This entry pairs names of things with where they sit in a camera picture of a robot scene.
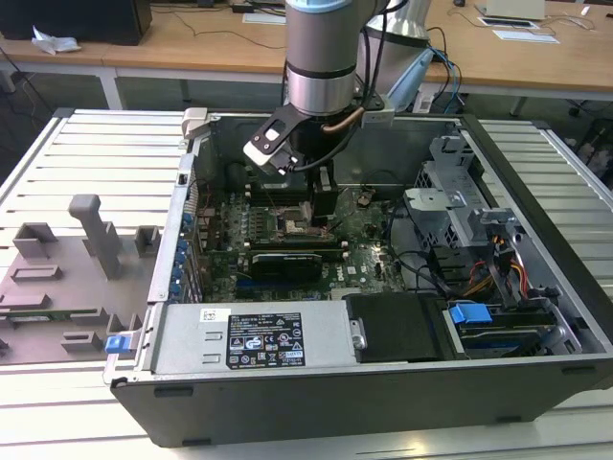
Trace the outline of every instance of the paper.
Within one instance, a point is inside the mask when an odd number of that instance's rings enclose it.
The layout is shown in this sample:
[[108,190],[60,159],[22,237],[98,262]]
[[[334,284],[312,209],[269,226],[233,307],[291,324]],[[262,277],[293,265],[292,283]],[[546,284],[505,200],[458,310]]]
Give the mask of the paper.
[[535,41],[538,43],[559,43],[555,38],[549,35],[538,35],[530,32],[515,32],[515,31],[493,31],[499,38],[503,40],[515,41]]
[[40,32],[34,26],[32,29],[34,31],[32,43],[45,53],[55,55],[56,53],[80,50],[80,46],[78,45],[77,41],[71,36],[57,38],[55,36],[50,36]]
[[275,14],[264,14],[263,12],[246,12],[242,16],[242,22],[245,24],[277,24],[284,25],[285,17]]

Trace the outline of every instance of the blue tab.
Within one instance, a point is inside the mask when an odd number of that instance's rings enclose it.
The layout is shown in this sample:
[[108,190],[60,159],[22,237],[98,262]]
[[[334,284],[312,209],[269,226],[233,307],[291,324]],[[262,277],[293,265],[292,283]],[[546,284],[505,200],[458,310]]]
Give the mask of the blue tab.
[[106,339],[104,350],[110,355],[116,353],[129,353],[130,341],[123,335],[111,335]]
[[449,309],[449,313],[455,324],[491,323],[493,321],[486,304],[456,304],[455,307]]

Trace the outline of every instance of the metal sheet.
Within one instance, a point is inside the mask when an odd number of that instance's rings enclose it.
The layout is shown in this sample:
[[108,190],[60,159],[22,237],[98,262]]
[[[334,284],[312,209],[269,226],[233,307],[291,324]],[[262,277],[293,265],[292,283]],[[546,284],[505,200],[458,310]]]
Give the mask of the metal sheet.
[[170,146],[71,146],[57,145],[49,146],[45,155],[59,156],[181,156],[181,152],[176,147]]
[[179,157],[122,157],[122,156],[47,156],[43,155],[36,161],[39,168],[104,168],[104,169],[134,169],[139,170],[170,170],[179,166]]
[[[158,225],[166,223],[166,211],[145,213],[133,211],[100,212],[103,221],[112,221],[117,227],[138,227],[139,225]],[[80,228],[80,221],[71,217],[67,211],[19,211],[0,216],[4,228],[19,228],[23,222],[47,222],[54,227]]]
[[76,113],[68,121],[69,125],[72,124],[91,124],[91,125],[171,125],[174,127],[181,125],[183,114],[171,116],[171,115],[158,115],[158,116],[146,116],[146,115],[109,115],[108,113],[102,115],[96,114],[78,114]]
[[150,136],[131,134],[60,134],[56,144],[87,146],[177,146],[182,136]]
[[111,124],[73,124],[66,125],[67,134],[139,134],[147,136],[182,135],[181,126],[177,125],[111,125]]
[[22,195],[75,195],[98,194],[100,196],[170,196],[173,182],[22,182]]
[[176,178],[176,171],[172,170],[101,170],[85,169],[77,170],[61,168],[40,168],[32,169],[25,174],[26,180],[52,180],[52,181],[71,181],[71,180],[94,180],[100,182],[115,181],[134,181],[134,182],[173,182]]
[[[531,126],[509,127],[512,139],[500,134],[498,125],[484,124],[484,128],[601,287],[613,296],[613,195],[551,131],[539,130],[541,141],[536,141]],[[542,158],[547,162],[535,162]],[[484,180],[505,206],[492,178]]]
[[[66,211],[73,196],[16,196],[8,199],[7,211]],[[103,196],[101,211],[156,211],[169,209],[170,196]]]

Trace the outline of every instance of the warning label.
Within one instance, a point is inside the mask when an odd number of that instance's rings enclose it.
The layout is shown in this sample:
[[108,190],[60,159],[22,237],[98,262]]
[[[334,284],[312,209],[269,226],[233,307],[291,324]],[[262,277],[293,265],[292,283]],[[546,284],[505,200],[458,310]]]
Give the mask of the warning label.
[[231,314],[226,365],[230,369],[304,366],[300,314]]

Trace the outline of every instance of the black cable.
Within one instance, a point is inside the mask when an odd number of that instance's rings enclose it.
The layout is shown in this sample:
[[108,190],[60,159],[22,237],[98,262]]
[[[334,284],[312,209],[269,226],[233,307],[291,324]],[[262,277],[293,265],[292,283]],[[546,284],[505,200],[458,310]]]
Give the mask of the black cable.
[[281,107],[285,105],[285,79],[287,78],[287,58],[284,63],[284,74],[281,76]]
[[364,39],[364,86],[362,88],[362,106],[366,108],[368,104],[368,94],[371,86],[371,39],[368,37],[366,27],[362,28]]
[[385,35],[387,34],[387,14],[383,14],[383,29],[381,39],[379,40],[379,49],[376,52],[375,69],[373,71],[373,79],[371,80],[371,88],[366,101],[373,98],[376,89],[376,81],[379,78],[379,70],[381,68],[381,60],[383,59],[383,47],[385,46]]
[[[447,60],[449,60],[449,56],[447,54],[447,37],[444,34],[444,30],[442,28],[440,28],[440,27],[431,27],[430,29],[428,29],[428,32],[430,32],[430,31],[439,31],[439,32],[441,32],[441,35],[443,36],[443,56],[445,56],[445,58]],[[451,73],[449,71],[449,68],[446,65],[444,66],[444,70],[447,73],[447,79],[445,80],[443,88],[441,89],[441,91],[439,91],[439,93],[432,100],[432,104],[435,103],[439,99],[439,97],[444,93],[444,90],[447,89],[447,86],[449,85],[449,82],[451,80]]]
[[[15,71],[19,74],[25,77],[25,74],[19,69],[19,67],[17,67],[17,64],[14,63],[14,61],[11,59],[11,57],[9,55],[7,55],[7,53],[4,51],[4,49],[0,46],[0,52],[2,53],[2,55],[4,56],[4,58],[11,64],[11,66],[15,69]],[[26,78],[26,82],[28,83],[28,86],[30,86],[32,88],[32,90],[36,93],[36,96],[40,99],[40,101],[42,102],[42,104],[45,106],[45,108],[47,108],[47,110],[49,110],[49,113],[54,113],[54,110],[51,108],[51,106],[47,103],[47,101],[45,100],[45,98],[43,98],[40,93],[38,92],[38,90],[34,87],[34,84],[28,80]]]
[[428,275],[425,275],[423,273],[421,273],[419,270],[417,270],[416,268],[410,266],[409,264],[407,264],[406,262],[404,262],[402,259],[399,258],[398,254],[396,253],[396,251],[394,250],[394,247],[392,246],[392,228],[394,227],[394,220],[396,218],[396,214],[397,211],[399,210],[400,207],[402,207],[404,205],[404,200],[400,199],[397,203],[397,205],[394,207],[394,209],[392,210],[392,215],[390,216],[390,221],[388,223],[388,228],[387,228],[387,246],[388,246],[388,253],[390,254],[390,256],[392,256],[392,259],[394,260],[398,260],[400,262],[400,264],[406,268],[407,270],[409,270],[410,272],[414,273],[416,276],[420,276],[421,278],[423,278],[425,281],[427,281],[428,283],[430,283],[432,286],[436,287],[440,292],[445,293],[445,289],[443,287],[441,287],[441,285],[434,279],[429,277]]
[[309,170],[313,170],[315,168],[319,168],[321,165],[325,165],[332,158],[334,158],[336,155],[338,155],[347,146],[347,144],[352,139],[352,137],[353,137],[353,135],[355,134],[356,131],[357,131],[357,124],[353,124],[352,127],[350,128],[349,132],[345,135],[343,140],[340,142],[340,144],[338,144],[328,154],[322,156],[319,160],[315,160],[312,163],[308,163],[308,164],[303,165],[303,166],[293,166],[293,167],[290,166],[288,168],[288,170],[291,173],[303,173],[305,171],[309,171]]
[[194,36],[194,37],[196,37],[198,35],[205,35],[205,34],[230,34],[230,35],[239,36],[243,40],[250,41],[254,45],[262,46],[262,48],[268,48],[269,50],[282,50],[282,49],[285,48],[284,46],[269,46],[269,45],[265,45],[263,43],[259,43],[256,40],[252,40],[251,38],[249,38],[249,37],[247,37],[245,35],[237,34],[234,31],[203,31],[203,32],[196,32],[195,29],[191,25],[189,25],[187,22],[185,22],[185,20],[181,16],[179,16],[179,14],[176,11],[171,11],[171,13],[174,16],[176,16],[176,18],[179,21],[181,21],[185,27],[187,27],[188,29],[190,29],[190,31],[192,31],[192,36]]

